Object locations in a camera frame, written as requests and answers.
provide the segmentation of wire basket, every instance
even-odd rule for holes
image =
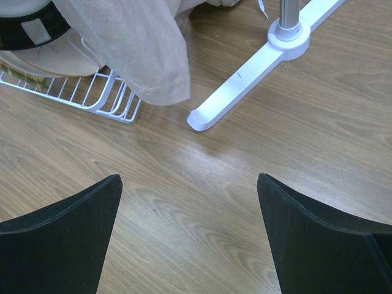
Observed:
[[[69,43],[97,65],[97,71],[93,76],[47,78],[47,89],[39,91],[33,85],[0,71],[0,84],[130,124],[136,117],[141,100],[114,70],[108,67],[99,70],[99,65],[95,60],[96,54],[83,39],[81,43],[84,48],[73,43],[70,38],[72,34],[75,34],[73,29],[68,32]]]

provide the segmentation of wooden floor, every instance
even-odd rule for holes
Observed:
[[[279,1],[192,14],[191,100],[133,125],[0,87],[0,220],[112,173],[124,183],[98,293],[279,293],[256,181],[269,173],[392,224],[392,2],[347,0],[212,129],[187,124],[266,40]]]

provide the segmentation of white plastic base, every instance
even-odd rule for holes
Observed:
[[[299,37],[283,36],[279,20],[268,30],[268,41],[222,86],[188,116],[188,124],[195,130],[209,129],[220,120],[251,89],[267,76],[281,61],[303,55],[309,47],[311,33],[325,21],[345,0],[312,0],[300,12]]]

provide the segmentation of chrome pole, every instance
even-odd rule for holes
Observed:
[[[301,0],[281,0],[279,25],[283,29],[292,29],[300,22]]]

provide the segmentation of black object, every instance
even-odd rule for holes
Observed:
[[[257,183],[282,294],[392,293],[392,226],[311,199],[269,175]]]
[[[37,22],[50,36],[50,40],[34,43],[23,26],[37,26]],[[0,50],[25,50],[45,45],[61,37],[70,29],[53,2],[39,11],[23,17],[0,17]]]
[[[96,293],[122,189],[109,176],[0,223],[0,293]]]

